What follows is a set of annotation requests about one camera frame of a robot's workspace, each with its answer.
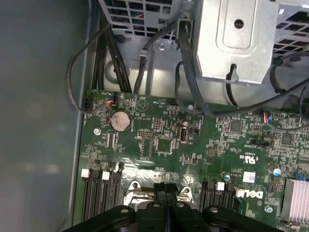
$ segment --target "colored wires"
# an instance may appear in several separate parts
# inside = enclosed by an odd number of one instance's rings
[[[264,123],[268,124],[271,120],[271,115],[268,115],[267,113],[264,113]]]
[[[137,15],[136,18],[144,18],[144,13]]]
[[[268,125],[270,128],[272,128],[274,131],[293,132],[293,131],[300,131],[300,130],[304,130],[304,129],[309,128],[309,124],[306,124],[306,125],[301,126],[301,127],[296,127],[296,128],[279,128],[279,127],[276,127],[276,126],[274,126],[270,123],[271,119],[272,119],[271,115],[269,115],[268,113],[264,113],[264,123],[266,125]]]
[[[105,106],[111,106],[112,103],[114,102],[114,94],[112,94],[107,101],[105,102]]]

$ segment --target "integrated circuit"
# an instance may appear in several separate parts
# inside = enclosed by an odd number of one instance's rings
[[[293,142],[292,134],[286,133],[282,135],[281,145],[292,146],[292,142]]]
[[[170,153],[171,140],[159,138],[157,141],[156,151],[158,153]]]
[[[235,133],[241,133],[241,122],[231,121],[230,131]]]

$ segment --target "black dimm slot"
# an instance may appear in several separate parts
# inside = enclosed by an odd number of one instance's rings
[[[107,211],[109,210],[109,205],[110,205],[110,195],[111,195],[111,187],[112,187],[112,175],[110,175],[110,179],[106,185],[106,198],[105,198],[105,202],[104,202],[104,207],[103,207],[103,211]]]
[[[210,190],[209,200],[207,201],[207,205],[205,207],[208,207],[212,204],[215,204],[215,197],[216,197],[216,191]]]
[[[88,196],[89,196],[88,192],[89,192],[89,181],[85,180],[84,205],[83,205],[83,216],[82,216],[83,221],[86,220],[86,214],[88,212]]]
[[[224,193],[223,207],[229,209],[231,204],[231,192]]]
[[[114,183],[114,201],[113,208],[119,204],[119,192],[120,192],[120,181],[115,181]]]
[[[221,206],[222,201],[223,201],[222,191],[216,191],[213,204]]]
[[[199,198],[199,204],[198,204],[198,209],[199,209],[199,211],[200,212],[202,212],[203,211],[203,209],[205,208],[205,198],[206,198],[206,196],[205,196],[205,190],[204,189],[202,189],[202,191],[201,191],[201,196],[200,196],[200,198]]]
[[[102,180],[101,183],[101,191],[100,191],[100,199],[98,203],[98,214],[104,212],[104,205],[106,204],[107,201],[107,185],[108,181],[107,180]]]
[[[88,184],[88,191],[87,191],[87,204],[86,204],[86,215],[85,215],[85,219],[84,220],[88,220],[91,216],[90,216],[90,209],[91,209],[91,196],[92,196],[92,190],[93,188],[93,180],[90,179],[89,180],[89,184]]]
[[[101,196],[101,181],[96,181],[96,189],[95,189],[95,198],[94,198],[94,204],[93,204],[93,217],[98,215],[98,208],[99,208],[99,202],[100,202],[100,196]]]

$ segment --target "heatsink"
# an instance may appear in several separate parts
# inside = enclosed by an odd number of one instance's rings
[[[288,222],[309,223],[309,183],[286,180],[281,216]]]

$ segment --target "power cable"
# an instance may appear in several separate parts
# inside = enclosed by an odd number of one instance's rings
[[[179,43],[180,50],[182,53],[184,73],[185,73],[185,77],[188,82],[188,86],[190,88],[190,92],[194,100],[197,102],[197,105],[201,108],[201,110],[206,115],[213,116],[213,113],[211,112],[207,104],[204,102],[202,95],[199,91],[199,88],[197,86],[193,54],[191,51],[189,37],[186,31],[184,22],[181,22],[179,25],[178,43]]]
[[[180,99],[180,96],[179,96],[179,86],[180,86],[180,71],[179,71],[179,68],[180,66],[183,65],[183,62],[179,62],[177,65],[176,65],[176,72],[175,72],[175,100],[176,100],[176,103],[178,104],[178,106],[183,109],[185,112],[187,112],[188,114],[193,114],[193,115],[200,115],[202,114],[201,111],[198,111],[198,110],[189,110],[185,105],[184,103],[182,102],[182,100]]]
[[[108,28],[110,27],[110,24],[107,23],[102,29],[100,29],[92,38],[91,40],[88,41],[88,43],[86,43],[84,45],[84,47],[75,55],[73,56],[73,58],[70,60],[69,64],[68,64],[68,68],[67,68],[67,73],[66,73],[66,81],[67,81],[67,88],[68,88],[68,94],[70,97],[70,101],[72,103],[72,105],[75,107],[76,110],[78,110],[79,112],[83,113],[83,114],[94,114],[95,112],[100,111],[101,109],[103,109],[105,107],[105,104],[102,104],[100,106],[98,106],[96,109],[93,110],[89,110],[86,111],[82,108],[79,107],[79,105],[77,104],[74,95],[73,95],[73,90],[72,90],[72,83],[71,83],[71,74],[72,74],[72,67],[73,64],[75,63],[75,61],[77,60],[77,58],[86,50],[88,49]]]
[[[167,34],[171,33],[173,30],[175,30],[177,27],[177,23],[172,23],[167,25],[166,28],[163,30],[159,31],[156,33],[153,37],[150,38],[150,40],[145,44],[143,47],[143,50],[147,50],[150,48],[150,46],[157,40],[162,39],[164,36]],[[135,85],[134,85],[134,93],[139,93],[141,81],[143,80],[143,76],[145,73],[146,69],[146,64],[147,64],[147,58],[146,57],[141,57],[140,58],[140,65],[139,65],[139,73],[137,75]]]
[[[291,59],[291,58],[300,58],[300,57],[308,57],[309,56],[309,52],[296,52],[293,54],[289,54],[285,57],[281,57],[277,60],[277,62],[270,68],[269,71],[269,80],[270,83],[272,85],[272,87],[274,88],[276,93],[283,93],[285,91],[285,89],[280,85],[280,83],[278,82],[277,76],[276,76],[276,71],[277,68],[283,64],[283,61],[286,59]],[[294,99],[299,99],[296,95],[291,94],[291,97]]]

